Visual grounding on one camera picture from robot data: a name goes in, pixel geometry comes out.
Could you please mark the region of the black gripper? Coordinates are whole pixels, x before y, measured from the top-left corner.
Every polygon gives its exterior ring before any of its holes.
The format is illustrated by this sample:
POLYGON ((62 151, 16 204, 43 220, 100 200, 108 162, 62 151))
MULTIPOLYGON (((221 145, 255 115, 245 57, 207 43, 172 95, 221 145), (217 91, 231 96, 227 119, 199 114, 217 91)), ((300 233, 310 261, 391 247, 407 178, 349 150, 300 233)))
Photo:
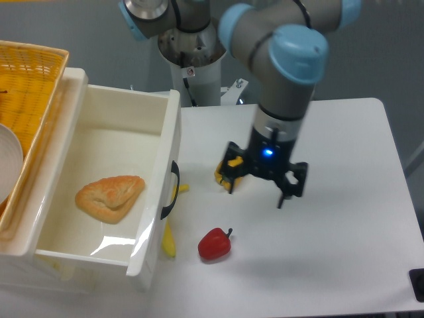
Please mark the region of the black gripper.
POLYGON ((277 208, 281 209, 285 200, 293 196, 302 197, 307 179, 307 162, 290 163, 294 145, 295 139, 273 142, 256 129, 252 129, 245 151, 234 142, 228 143, 222 168, 228 173, 230 180, 244 176, 246 173, 257 178, 276 181, 281 191, 277 208), (241 166, 225 168, 227 162, 237 156, 243 159, 241 166))

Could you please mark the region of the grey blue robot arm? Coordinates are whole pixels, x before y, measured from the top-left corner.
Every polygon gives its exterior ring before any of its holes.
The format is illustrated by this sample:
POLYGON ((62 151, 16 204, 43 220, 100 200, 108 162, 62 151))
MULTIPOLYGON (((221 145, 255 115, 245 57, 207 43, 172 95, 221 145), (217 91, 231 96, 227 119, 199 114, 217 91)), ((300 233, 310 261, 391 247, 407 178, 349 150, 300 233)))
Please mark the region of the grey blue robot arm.
POLYGON ((325 73, 325 34, 353 23, 361 8, 360 1, 278 1, 264 9, 237 3, 216 20, 209 1, 119 2, 137 40, 157 39, 183 105, 220 104, 226 55, 261 83, 248 146, 230 142, 219 173, 229 187, 245 175, 271 180, 281 200, 303 194, 308 165, 290 156, 325 73))

